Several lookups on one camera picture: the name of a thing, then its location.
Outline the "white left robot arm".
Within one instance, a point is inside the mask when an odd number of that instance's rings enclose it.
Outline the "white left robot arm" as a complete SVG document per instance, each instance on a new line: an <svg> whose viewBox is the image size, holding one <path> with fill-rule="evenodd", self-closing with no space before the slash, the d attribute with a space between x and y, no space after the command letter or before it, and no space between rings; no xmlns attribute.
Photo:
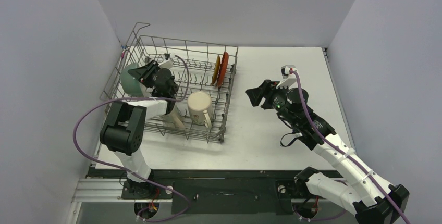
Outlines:
<svg viewBox="0 0 442 224"><path fill-rule="evenodd" d="M172 67L173 61L169 59L161 63L152 60L142 67L128 69L128 77L136 85L151 88L152 96L136 102L113 102L100 132L100 143L120 159L128 170L128 179L136 183L135 191L143 198L151 197L156 186L150 180L152 169L140 151L144 125L148 119L170 114L175 107L179 86Z"/></svg>

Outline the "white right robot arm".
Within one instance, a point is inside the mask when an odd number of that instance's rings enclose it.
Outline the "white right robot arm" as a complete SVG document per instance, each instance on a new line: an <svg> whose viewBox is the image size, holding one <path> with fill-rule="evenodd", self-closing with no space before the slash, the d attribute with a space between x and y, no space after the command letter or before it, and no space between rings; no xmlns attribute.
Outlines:
<svg viewBox="0 0 442 224"><path fill-rule="evenodd" d="M264 80L246 94L252 106L276 110L295 139L325 159L346 181L337 182L307 167L294 178L298 195L327 199L352 213L358 223L394 223L404 217L409 191L383 179L344 144L335 129L306 104L306 90L281 89L278 82Z"/></svg>

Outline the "cream mug with dragon print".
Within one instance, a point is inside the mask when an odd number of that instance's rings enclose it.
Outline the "cream mug with dragon print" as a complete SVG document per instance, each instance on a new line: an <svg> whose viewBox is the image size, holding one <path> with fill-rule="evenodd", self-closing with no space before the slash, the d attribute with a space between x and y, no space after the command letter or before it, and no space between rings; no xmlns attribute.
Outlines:
<svg viewBox="0 0 442 224"><path fill-rule="evenodd" d="M162 115L160 118L163 120L163 124L169 128L175 129L185 129L185 125L183 124L183 116L181 114L180 109L177 106L174 106L172 111L167 115Z"/></svg>

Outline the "red plastic plate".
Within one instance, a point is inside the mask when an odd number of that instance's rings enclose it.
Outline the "red plastic plate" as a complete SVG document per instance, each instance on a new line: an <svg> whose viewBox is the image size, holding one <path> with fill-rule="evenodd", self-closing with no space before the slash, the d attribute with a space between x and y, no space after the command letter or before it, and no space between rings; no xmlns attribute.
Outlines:
<svg viewBox="0 0 442 224"><path fill-rule="evenodd" d="M228 61L229 61L229 54L227 52L224 52L220 63L219 73L216 82L216 87L218 88L221 87L224 83L224 78L228 67Z"/></svg>

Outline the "cream mug with floral print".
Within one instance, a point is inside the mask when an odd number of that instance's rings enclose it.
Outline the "cream mug with floral print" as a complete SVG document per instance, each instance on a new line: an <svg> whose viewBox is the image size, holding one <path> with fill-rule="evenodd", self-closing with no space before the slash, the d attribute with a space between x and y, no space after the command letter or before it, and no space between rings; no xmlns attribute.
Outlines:
<svg viewBox="0 0 442 224"><path fill-rule="evenodd" d="M193 124L204 125L207 130L212 128L212 98L203 91L193 92L187 99L190 119Z"/></svg>

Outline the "yellow patterned plate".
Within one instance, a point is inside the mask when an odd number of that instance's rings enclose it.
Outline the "yellow patterned plate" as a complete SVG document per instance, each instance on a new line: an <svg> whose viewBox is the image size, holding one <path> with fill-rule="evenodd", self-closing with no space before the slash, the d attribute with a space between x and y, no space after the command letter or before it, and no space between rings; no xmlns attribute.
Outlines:
<svg viewBox="0 0 442 224"><path fill-rule="evenodd" d="M221 63L221 58L218 55L216 58L215 67L214 67L214 71L213 71L213 75L212 75L211 86L214 86L217 81L217 77L218 77L218 73L219 73L219 69L220 69L220 63Z"/></svg>

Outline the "white bowl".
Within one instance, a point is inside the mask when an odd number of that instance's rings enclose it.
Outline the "white bowl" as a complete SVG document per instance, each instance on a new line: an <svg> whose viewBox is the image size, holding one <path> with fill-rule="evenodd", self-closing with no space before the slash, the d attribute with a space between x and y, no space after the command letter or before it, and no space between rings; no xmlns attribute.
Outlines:
<svg viewBox="0 0 442 224"><path fill-rule="evenodd" d="M139 68L138 63L127 65L120 74L120 83L126 94L132 97L146 97L146 88L129 74L129 70Z"/></svg>

